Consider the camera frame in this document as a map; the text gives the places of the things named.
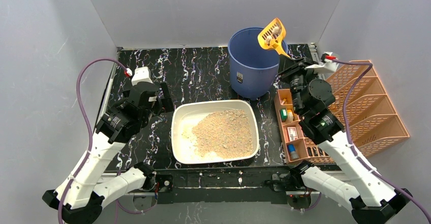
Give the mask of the yellow slotted litter scoop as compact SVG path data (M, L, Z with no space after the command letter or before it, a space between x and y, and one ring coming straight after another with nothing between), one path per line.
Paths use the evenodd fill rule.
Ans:
M291 58L282 48L282 42L287 34L284 25L279 18L273 19L257 36L257 41L262 49L275 50L278 55Z

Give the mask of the white plastic litter box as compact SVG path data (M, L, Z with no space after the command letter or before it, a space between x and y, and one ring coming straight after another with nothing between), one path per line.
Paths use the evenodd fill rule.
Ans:
M249 156L232 159L198 158L197 155L189 149L191 143L181 137L183 130L195 125L203 119L203 117L212 112L234 109L245 110L248 115L251 124L254 152ZM259 132L254 112L250 104L242 100L207 101L181 105L173 113L171 145L175 159L182 164L188 165L232 162L252 158L260 149Z

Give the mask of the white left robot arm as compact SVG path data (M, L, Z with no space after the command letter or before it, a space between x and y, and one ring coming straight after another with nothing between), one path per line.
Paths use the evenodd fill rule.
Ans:
M145 128L153 116L172 112L167 83L138 82L109 107L91 134L89 148L66 180L47 190L43 201L58 211L60 223L94 223L102 210L125 194L157 190L156 171L140 162L103 183L99 180L114 157Z

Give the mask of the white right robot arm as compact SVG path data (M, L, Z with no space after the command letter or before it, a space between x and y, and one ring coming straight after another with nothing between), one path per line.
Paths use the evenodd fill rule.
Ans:
M413 198L377 172L352 142L348 122L329 110L335 96L331 85L318 76L335 72L339 63L327 54L321 64L280 55L278 77L289 85L293 113L299 117L303 134L327 153L350 181L340 181L305 160L291 169L290 176L296 184L315 189L346 208L357 223L386 223Z

